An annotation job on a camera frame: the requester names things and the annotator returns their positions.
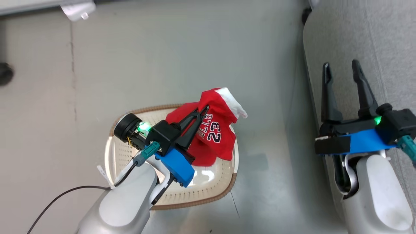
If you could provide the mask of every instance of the laundry basket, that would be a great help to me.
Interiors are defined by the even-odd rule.
[[[167,114],[180,107],[178,105],[162,105],[148,107],[131,111],[143,121],[154,125],[166,118]],[[127,143],[123,143],[114,137],[114,127],[110,131],[105,150],[105,171],[111,182],[119,175],[121,170],[130,162],[137,150]],[[231,161],[217,158],[211,167],[197,167],[195,169],[193,180],[187,188],[179,186],[178,183],[172,183],[165,191],[159,201],[152,207],[153,210],[176,209],[191,207],[200,204],[213,202],[224,197],[233,187],[237,177],[238,169],[238,145],[237,140],[234,143],[233,159]],[[156,171],[160,181],[163,181],[163,175]]]

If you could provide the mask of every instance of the black caster wheel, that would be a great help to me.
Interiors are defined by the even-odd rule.
[[[0,62],[0,86],[7,85],[13,78],[12,68],[5,62]]]
[[[302,12],[302,23],[305,25],[306,20],[308,19],[309,14],[312,12],[312,8],[305,8]]]

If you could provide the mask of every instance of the gray upholstery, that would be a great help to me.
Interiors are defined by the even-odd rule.
[[[303,34],[313,101],[320,119],[322,65],[329,62],[344,119],[357,118],[357,86],[351,61],[358,59],[379,105],[416,113],[416,0],[321,0]],[[401,151],[391,164],[415,214],[416,170]]]

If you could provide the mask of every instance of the red fabric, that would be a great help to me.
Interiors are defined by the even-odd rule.
[[[199,102],[185,103],[166,117],[168,123],[179,122],[194,109],[202,110],[209,105],[209,110],[188,152],[195,157],[193,165],[209,167],[219,157],[230,161],[233,158],[235,134],[229,125],[236,123],[237,118],[217,89],[202,92]]]

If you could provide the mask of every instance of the gray floor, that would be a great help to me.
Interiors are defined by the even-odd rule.
[[[346,233],[313,153],[305,6],[141,0],[100,5],[75,23],[60,11],[3,20],[16,76],[0,88],[2,233],[25,233],[64,190],[105,185],[95,166],[117,116],[213,87],[228,87],[249,115],[235,126],[235,186],[214,203],[152,212],[144,233]],[[68,194],[33,234],[72,234],[100,193]]]

